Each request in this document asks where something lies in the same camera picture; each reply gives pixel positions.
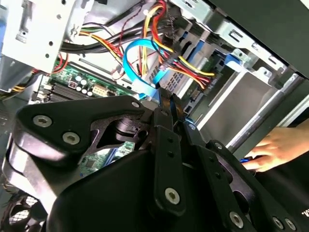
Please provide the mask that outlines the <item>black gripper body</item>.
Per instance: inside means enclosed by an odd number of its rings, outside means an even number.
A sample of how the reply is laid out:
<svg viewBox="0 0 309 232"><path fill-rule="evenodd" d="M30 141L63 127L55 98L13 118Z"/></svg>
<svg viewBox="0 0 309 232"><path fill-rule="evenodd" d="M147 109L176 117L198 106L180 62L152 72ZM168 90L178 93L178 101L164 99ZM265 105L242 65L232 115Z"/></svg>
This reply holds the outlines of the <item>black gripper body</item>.
<svg viewBox="0 0 309 232"><path fill-rule="evenodd" d="M67 187L49 232L306 232L308 161L252 175L227 149L134 151Z"/></svg>

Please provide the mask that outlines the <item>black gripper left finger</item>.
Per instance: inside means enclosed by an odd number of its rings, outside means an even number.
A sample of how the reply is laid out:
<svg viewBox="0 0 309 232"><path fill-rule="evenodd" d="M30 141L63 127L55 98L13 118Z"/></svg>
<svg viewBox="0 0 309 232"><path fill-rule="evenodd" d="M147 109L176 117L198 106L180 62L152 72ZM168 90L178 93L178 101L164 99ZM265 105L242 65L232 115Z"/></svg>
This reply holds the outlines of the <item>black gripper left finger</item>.
<svg viewBox="0 0 309 232"><path fill-rule="evenodd" d="M8 157L17 161L25 192L48 216L150 209L158 217L186 211L180 137L170 108L172 94L159 89L151 110L131 96L28 105L14 120ZM87 155L133 142L134 151L87 177Z"/></svg>

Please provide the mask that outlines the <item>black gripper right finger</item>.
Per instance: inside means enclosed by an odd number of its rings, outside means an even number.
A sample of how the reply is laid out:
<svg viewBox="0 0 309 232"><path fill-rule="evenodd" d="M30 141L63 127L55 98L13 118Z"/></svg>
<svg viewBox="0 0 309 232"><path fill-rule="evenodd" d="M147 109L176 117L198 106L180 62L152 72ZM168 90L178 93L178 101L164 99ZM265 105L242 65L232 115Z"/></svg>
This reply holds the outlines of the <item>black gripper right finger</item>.
<svg viewBox="0 0 309 232"><path fill-rule="evenodd" d="M297 232L299 225L279 202L220 142L204 142L185 121L180 99L172 94L174 128L183 133L186 157L207 187L207 210L216 232Z"/></svg>

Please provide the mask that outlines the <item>person's bare hand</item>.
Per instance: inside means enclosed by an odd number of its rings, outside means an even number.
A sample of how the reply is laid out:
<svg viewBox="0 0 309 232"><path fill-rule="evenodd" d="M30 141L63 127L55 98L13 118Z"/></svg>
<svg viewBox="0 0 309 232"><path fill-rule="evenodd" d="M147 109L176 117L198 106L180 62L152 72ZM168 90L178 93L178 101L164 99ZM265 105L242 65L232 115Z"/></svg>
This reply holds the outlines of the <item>person's bare hand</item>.
<svg viewBox="0 0 309 232"><path fill-rule="evenodd" d="M252 160L242 165L247 170L265 172L292 161L309 150L309 123L295 128L274 128L246 156Z"/></svg>

